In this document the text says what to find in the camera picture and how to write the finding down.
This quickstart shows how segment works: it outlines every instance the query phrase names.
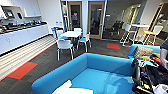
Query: red rug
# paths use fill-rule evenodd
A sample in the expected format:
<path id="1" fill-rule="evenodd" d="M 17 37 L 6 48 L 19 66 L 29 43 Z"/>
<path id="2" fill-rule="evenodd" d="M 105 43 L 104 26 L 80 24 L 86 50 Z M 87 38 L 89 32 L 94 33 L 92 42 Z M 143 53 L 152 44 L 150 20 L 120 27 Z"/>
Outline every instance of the red rug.
<path id="1" fill-rule="evenodd" d="M 38 64 L 26 62 L 22 66 L 20 66 L 18 69 L 13 71 L 11 74 L 9 74 L 7 77 L 15 78 L 15 79 L 21 79 L 24 75 L 26 75 L 29 71 L 31 71 L 35 66 Z"/>
<path id="2" fill-rule="evenodd" d="M 107 43 L 107 48 L 120 49 L 120 47 L 118 46 L 118 44 L 112 44 L 112 43 Z"/>

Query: white table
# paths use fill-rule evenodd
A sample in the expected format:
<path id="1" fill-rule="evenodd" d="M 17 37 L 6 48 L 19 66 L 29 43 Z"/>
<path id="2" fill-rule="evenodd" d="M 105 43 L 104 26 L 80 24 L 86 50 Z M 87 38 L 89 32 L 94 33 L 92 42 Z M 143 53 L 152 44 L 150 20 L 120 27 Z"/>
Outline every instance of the white table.
<path id="1" fill-rule="evenodd" d="M 150 27 L 150 25 L 141 25 L 141 24 L 131 24 L 131 26 L 135 26 L 135 27 Z"/>
<path id="2" fill-rule="evenodd" d="M 63 34 L 61 34 L 61 37 L 71 37 L 71 38 L 77 38 L 81 35 L 81 32 L 74 32 L 74 31 L 67 31 Z"/>
<path id="3" fill-rule="evenodd" d="M 150 27 L 150 25 L 131 24 L 131 26 L 137 28 L 137 29 L 136 29 L 137 34 L 136 34 L 135 41 L 138 41 L 138 42 L 142 42 L 142 43 L 143 43 L 143 40 L 144 40 L 144 38 L 145 38 L 144 31 L 145 31 L 145 30 L 148 30 L 148 28 Z"/>

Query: countertop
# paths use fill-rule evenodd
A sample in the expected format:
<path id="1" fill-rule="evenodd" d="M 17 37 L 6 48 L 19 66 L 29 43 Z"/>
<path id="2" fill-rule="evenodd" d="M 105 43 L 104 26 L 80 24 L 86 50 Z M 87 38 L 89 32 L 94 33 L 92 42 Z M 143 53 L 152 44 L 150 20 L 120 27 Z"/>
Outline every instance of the countertop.
<path id="1" fill-rule="evenodd" d="M 47 23 L 36 24 L 36 25 L 28 25 L 28 26 L 18 26 L 17 28 L 7 29 L 7 30 L 5 30 L 3 32 L 0 32 L 0 34 L 5 34 L 5 33 L 8 33 L 8 32 L 14 32 L 14 31 L 23 30 L 23 29 L 32 28 L 32 27 L 41 26 L 41 25 L 46 25 L 46 24 Z"/>

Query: doorway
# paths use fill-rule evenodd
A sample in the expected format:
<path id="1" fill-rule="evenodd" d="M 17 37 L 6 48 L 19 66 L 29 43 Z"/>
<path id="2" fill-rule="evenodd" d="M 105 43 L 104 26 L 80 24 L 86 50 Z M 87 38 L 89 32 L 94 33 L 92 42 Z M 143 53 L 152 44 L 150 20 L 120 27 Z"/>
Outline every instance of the doorway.
<path id="1" fill-rule="evenodd" d="M 90 38 L 101 39 L 104 1 L 89 1 L 88 32 Z"/>
<path id="2" fill-rule="evenodd" d="M 82 28 L 82 2 L 68 2 L 70 30 Z"/>

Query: blue sofa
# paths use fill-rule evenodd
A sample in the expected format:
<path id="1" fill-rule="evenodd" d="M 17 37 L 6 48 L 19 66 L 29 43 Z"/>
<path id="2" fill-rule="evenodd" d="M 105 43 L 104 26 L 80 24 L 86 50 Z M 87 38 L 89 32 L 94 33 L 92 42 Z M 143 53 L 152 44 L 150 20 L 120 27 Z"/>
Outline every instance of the blue sofa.
<path id="1" fill-rule="evenodd" d="M 131 64 L 130 59 L 84 53 L 36 80 L 32 90 L 51 94 L 71 80 L 72 88 L 90 89 L 94 94 L 134 94 Z"/>
<path id="2" fill-rule="evenodd" d="M 142 45 L 142 44 L 133 44 L 131 45 L 131 48 L 129 50 L 129 53 L 128 53 L 128 58 L 129 59 L 134 59 L 134 55 L 136 53 L 136 50 L 137 50 L 137 47 L 140 46 L 140 47 L 145 47 L 145 48 L 150 48 L 150 49 L 153 49 L 153 53 L 158 53 L 160 54 L 160 46 L 152 46 L 152 45 Z M 151 65 L 151 66 L 154 66 L 153 63 L 151 63 L 150 61 L 144 61 L 145 62 L 145 65 Z"/>

